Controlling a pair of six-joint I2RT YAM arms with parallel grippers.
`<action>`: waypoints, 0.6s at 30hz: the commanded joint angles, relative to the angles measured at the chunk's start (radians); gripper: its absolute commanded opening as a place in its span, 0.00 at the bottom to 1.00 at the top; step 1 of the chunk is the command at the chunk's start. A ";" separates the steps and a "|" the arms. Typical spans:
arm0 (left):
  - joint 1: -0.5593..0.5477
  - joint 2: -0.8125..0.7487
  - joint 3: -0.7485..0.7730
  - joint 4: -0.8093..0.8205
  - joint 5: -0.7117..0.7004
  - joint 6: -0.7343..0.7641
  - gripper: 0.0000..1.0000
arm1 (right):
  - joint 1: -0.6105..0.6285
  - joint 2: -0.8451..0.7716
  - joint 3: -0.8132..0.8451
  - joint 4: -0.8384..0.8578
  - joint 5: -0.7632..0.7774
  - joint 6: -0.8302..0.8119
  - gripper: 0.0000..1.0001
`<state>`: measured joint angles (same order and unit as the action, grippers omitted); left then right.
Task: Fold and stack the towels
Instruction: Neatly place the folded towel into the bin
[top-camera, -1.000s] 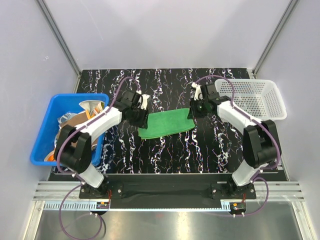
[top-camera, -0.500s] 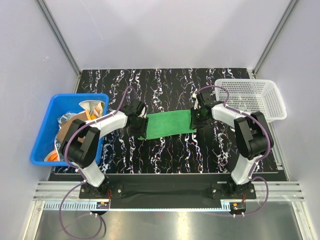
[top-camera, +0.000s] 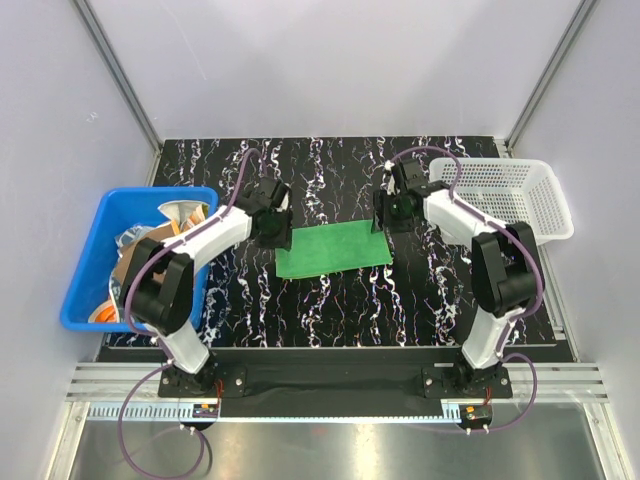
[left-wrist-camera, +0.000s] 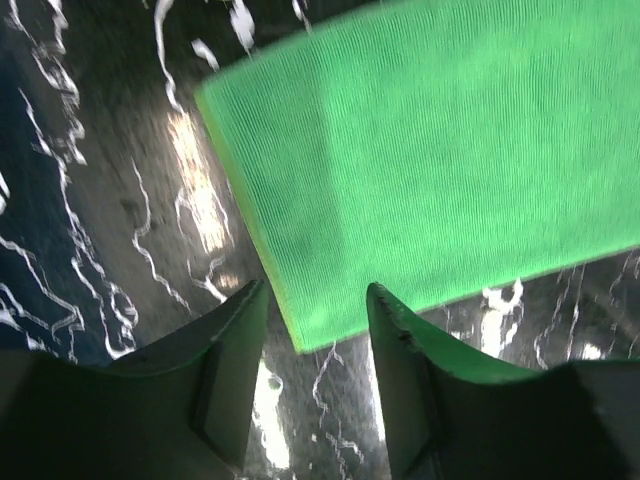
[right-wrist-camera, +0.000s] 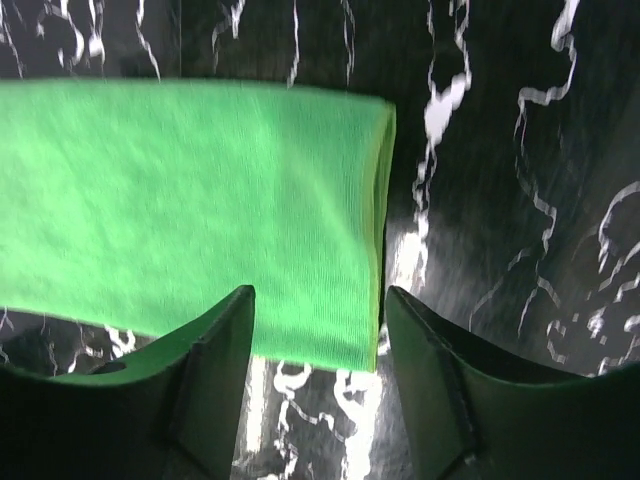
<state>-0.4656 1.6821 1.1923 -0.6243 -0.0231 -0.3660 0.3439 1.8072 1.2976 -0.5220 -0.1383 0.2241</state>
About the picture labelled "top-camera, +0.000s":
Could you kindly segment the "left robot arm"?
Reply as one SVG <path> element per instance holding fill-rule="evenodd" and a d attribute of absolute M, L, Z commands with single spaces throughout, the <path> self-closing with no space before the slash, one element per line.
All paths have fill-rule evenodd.
<path fill-rule="evenodd" d="M 259 248 L 290 249 L 292 220 L 290 186 L 263 177 L 187 232 L 164 240 L 145 236 L 133 246 L 120 281 L 124 320 L 145 325 L 193 395 L 208 394 L 216 382 L 216 372 L 207 365 L 209 348 L 190 321 L 195 275 L 246 240 Z"/>

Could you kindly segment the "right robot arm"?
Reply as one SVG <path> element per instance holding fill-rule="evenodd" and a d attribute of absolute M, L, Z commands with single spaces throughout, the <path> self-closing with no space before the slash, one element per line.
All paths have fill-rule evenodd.
<path fill-rule="evenodd" d="M 481 212 L 452 184 L 429 181 L 416 159 L 388 161 L 384 175 L 388 186 L 373 194 L 374 232 L 408 232 L 421 221 L 470 250 L 477 310 L 449 381 L 463 395 L 476 396 L 498 376 L 517 320 L 540 306 L 544 281 L 534 232 L 525 222 L 506 224 Z"/>

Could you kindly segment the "green microfiber towel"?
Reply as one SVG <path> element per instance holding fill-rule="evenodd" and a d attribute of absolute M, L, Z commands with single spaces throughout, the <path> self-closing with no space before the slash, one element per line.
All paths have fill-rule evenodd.
<path fill-rule="evenodd" d="M 387 238 L 371 220 L 295 228 L 289 250 L 275 251 L 276 276 L 285 280 L 319 277 L 392 263 Z"/>

